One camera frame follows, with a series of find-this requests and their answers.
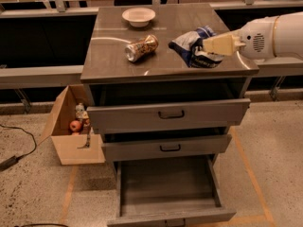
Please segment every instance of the bowl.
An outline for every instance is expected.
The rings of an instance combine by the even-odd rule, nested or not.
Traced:
[[[130,22],[131,26],[143,27],[155,17],[155,12],[147,8],[127,9],[122,13],[122,17]]]

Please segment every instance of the open cardboard box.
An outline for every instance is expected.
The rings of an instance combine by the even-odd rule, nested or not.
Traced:
[[[71,135],[69,123],[75,120],[75,108],[79,103],[88,105],[83,85],[67,86],[56,98],[39,144],[50,136],[63,165],[104,163],[99,134],[90,133],[89,148],[81,148],[87,141],[87,134]]]

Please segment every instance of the gray countertop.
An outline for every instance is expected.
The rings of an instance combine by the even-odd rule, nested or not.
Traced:
[[[144,6],[155,18],[143,28],[132,27],[122,18],[131,7],[100,8],[81,74],[82,83],[120,83],[175,79],[253,76],[258,67],[239,53],[225,57],[216,68],[188,68],[169,42],[200,26],[210,26],[217,34],[228,31],[208,4]],[[153,34],[159,41],[155,53],[136,63],[129,62],[124,48]]]

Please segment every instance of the crumpled snack bag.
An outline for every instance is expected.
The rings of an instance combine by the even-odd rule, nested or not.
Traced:
[[[169,48],[176,51],[188,67],[214,68],[220,64],[223,56],[204,52],[203,39],[215,35],[209,26],[198,27],[171,41]]]

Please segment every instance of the cabinet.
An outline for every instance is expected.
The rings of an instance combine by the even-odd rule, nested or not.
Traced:
[[[258,67],[236,54],[216,68],[187,68],[168,42],[198,26],[227,31],[205,4],[153,8],[144,28],[123,21],[127,8],[99,9],[81,81],[88,113],[116,166],[117,212],[108,226],[185,226],[229,220],[213,162],[249,106],[243,94]],[[125,41],[154,34],[155,54],[138,63]]]

